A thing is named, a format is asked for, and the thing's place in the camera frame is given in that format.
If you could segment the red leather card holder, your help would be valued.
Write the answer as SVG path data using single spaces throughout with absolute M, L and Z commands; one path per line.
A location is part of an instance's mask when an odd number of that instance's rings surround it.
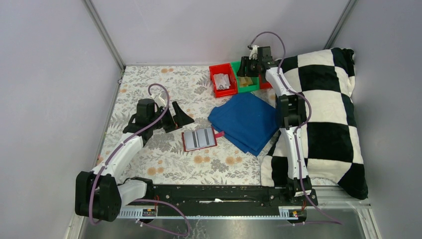
M 224 131 L 216 133 L 213 127 L 185 131 L 182 133 L 184 152 L 215 147 L 217 146 L 217 139 L 224 135 Z

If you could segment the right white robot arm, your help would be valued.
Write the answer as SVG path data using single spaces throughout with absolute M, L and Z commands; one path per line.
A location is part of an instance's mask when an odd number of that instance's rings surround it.
M 305 164 L 302 146 L 302 127 L 309 118 L 308 100 L 297 93 L 287 81 L 281 62 L 276 62 L 269 46 L 249 45 L 249 56 L 243 56 L 237 71 L 238 77 L 259 77 L 267 81 L 276 94 L 276 123 L 288 154 L 288 173 L 285 197 L 288 203 L 298 205 L 310 199 L 314 190 Z

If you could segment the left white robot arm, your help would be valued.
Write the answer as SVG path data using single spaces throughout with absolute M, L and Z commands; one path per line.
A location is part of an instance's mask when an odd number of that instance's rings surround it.
M 155 197 L 153 182 L 150 179 L 134 178 L 119 183 L 126 166 L 139 153 L 157 129 L 166 133 L 175 131 L 194 119 L 172 102 L 175 115 L 169 106 L 159 106 L 153 99 L 141 99 L 136 112 L 123 129 L 122 137 L 109 158 L 91 171 L 82 171 L 76 177 L 75 213 L 97 221 L 114 221 L 121 207 L 135 200 L 150 204 Z

